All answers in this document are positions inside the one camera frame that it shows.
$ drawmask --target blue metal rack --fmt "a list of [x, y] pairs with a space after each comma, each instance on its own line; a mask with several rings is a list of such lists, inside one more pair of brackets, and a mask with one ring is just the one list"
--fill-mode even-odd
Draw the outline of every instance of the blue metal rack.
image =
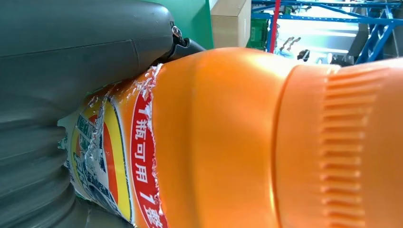
[[[275, 0], [252, 0], [252, 6], [264, 5], [263, 7], [252, 8], [252, 18], [269, 19], [273, 15], [264, 13], [263, 10], [273, 8]], [[318, 18], [318, 17], [302, 17], [293, 15], [279, 15], [279, 19], [291, 20], [316, 20], [316, 21], [334, 21], [334, 22], [350, 22], [350, 23], [365, 23], [369, 25], [370, 35], [361, 51], [356, 64], [371, 62], [382, 59], [381, 55], [384, 44], [396, 26], [403, 25], [403, 19], [395, 19], [392, 15], [392, 9], [400, 7], [400, 3], [392, 2], [365, 2], [365, 3], [341, 3], [341, 2], [318, 2], [318, 1], [292, 1], [283, 0], [281, 6], [317, 6], [335, 12], [343, 13], [356, 18]], [[367, 16], [351, 13], [339, 9], [337, 7], [357, 7], [366, 8]], [[371, 9], [382, 9], [382, 13], [376, 15], [371, 12]], [[271, 37], [271, 31], [275, 28], [270, 28], [268, 38]]]

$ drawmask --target corrugated gray surface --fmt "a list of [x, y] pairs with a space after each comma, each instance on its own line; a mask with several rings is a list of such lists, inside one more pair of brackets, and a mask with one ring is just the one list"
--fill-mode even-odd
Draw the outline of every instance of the corrugated gray surface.
[[[15, 20], [1, 21], [7, 16]], [[88, 27], [79, 30], [84, 21], [78, 19]], [[10, 43], [19, 50], [0, 57], [0, 228], [133, 227], [76, 198], [62, 167], [66, 153], [57, 149], [65, 135], [57, 121], [88, 92], [134, 77], [165, 54], [172, 46], [171, 21], [161, 5], [133, 0], [41, 0], [31, 8], [23, 1], [0, 1], [0, 34], [6, 35], [0, 35], [0, 50]], [[94, 26], [105, 29], [93, 31]], [[58, 46], [61, 40], [76, 47]], [[136, 50], [150, 40], [159, 45]], [[38, 43], [38, 53], [31, 53]]]

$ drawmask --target orange plastic bottle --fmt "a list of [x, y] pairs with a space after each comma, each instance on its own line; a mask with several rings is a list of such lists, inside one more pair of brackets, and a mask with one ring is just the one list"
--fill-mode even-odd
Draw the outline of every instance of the orange plastic bottle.
[[108, 87], [126, 164], [112, 175], [126, 172], [128, 188], [112, 195], [129, 192], [123, 217], [141, 228], [401, 228], [402, 64], [225, 48]]

